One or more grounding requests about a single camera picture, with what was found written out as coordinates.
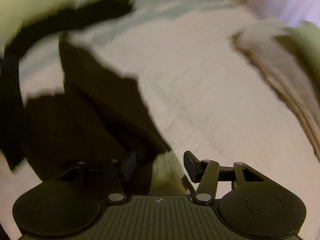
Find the white sheet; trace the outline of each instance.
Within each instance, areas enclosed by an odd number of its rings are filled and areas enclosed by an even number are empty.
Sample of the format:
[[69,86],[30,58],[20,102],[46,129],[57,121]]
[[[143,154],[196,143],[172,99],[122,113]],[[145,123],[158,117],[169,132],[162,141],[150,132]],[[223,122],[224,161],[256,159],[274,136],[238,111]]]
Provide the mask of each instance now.
[[[316,239],[320,164],[295,116],[230,45],[231,35],[256,19],[244,8],[226,4],[229,1],[224,0],[215,9],[202,6],[169,19],[148,18],[138,24],[129,24],[127,18],[103,23],[75,33],[73,41],[90,45],[102,63],[113,64],[120,74],[138,75],[150,114],[181,163],[186,150],[220,165],[247,163],[303,200],[308,214],[300,236]],[[148,15],[143,10],[138,14],[140,19]],[[44,90],[63,90],[57,44],[57,35],[52,35],[22,60],[24,99]],[[10,179],[12,185],[4,184]],[[26,163],[14,178],[6,171],[6,178],[0,180],[4,215],[0,222],[13,239],[19,233],[11,208],[23,190],[12,192],[10,199],[8,192],[23,180],[29,181],[24,190],[38,182]]]

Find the bed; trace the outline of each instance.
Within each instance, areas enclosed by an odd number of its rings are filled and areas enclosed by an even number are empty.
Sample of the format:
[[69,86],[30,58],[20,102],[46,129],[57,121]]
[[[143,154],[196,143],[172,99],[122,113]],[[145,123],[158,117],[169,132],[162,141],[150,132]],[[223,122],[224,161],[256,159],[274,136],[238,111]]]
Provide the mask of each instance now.
[[[2,49],[21,19],[27,24],[88,0],[43,0],[41,6],[41,0],[6,0],[7,5],[3,1],[1,15],[10,15],[8,8],[21,8],[10,16],[11,25],[0,20],[7,28],[0,32]],[[307,217],[300,237],[319,239],[320,164],[312,146],[294,114],[231,44],[232,35],[257,17],[233,0],[135,4],[134,14],[73,31],[71,41],[90,46],[96,58],[114,66],[119,75],[138,76],[154,122],[181,163],[186,150],[223,166],[247,163],[303,200]],[[58,36],[43,38],[20,61],[24,102],[63,91]],[[17,239],[12,205],[40,180],[27,161],[11,173],[0,155],[0,166],[0,223],[11,239]],[[230,185],[221,183],[217,197],[229,190]]]

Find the light green cloth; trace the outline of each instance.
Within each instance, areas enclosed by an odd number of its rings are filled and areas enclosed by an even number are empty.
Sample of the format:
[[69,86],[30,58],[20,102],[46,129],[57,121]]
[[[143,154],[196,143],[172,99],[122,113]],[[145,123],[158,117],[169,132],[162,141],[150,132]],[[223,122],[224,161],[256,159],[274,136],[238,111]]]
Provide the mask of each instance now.
[[320,86],[320,30],[311,22],[303,21],[301,27],[287,28],[304,58],[313,80]]

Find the crumpled beige garment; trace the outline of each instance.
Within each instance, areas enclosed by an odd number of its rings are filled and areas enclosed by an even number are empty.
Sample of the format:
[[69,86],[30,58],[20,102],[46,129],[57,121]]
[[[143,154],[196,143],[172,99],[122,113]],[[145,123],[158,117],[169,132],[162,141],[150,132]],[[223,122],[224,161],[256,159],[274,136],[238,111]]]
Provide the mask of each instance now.
[[319,91],[305,71],[299,49],[275,18],[264,18],[234,36],[244,53],[299,119],[320,160]]

